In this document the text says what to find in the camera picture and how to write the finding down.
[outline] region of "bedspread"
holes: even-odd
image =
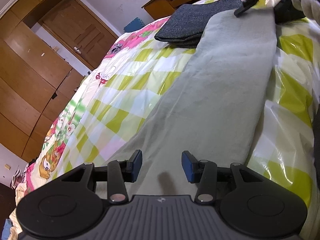
[[[255,8],[278,1],[259,0]],[[154,39],[167,20],[119,37],[84,80],[45,138],[30,176],[33,188],[83,162],[102,165],[139,130],[195,52]],[[311,124],[320,96],[320,28],[305,18],[277,25],[276,33],[265,106],[246,164],[305,201],[308,218],[301,236],[314,239],[319,227],[319,190]]]

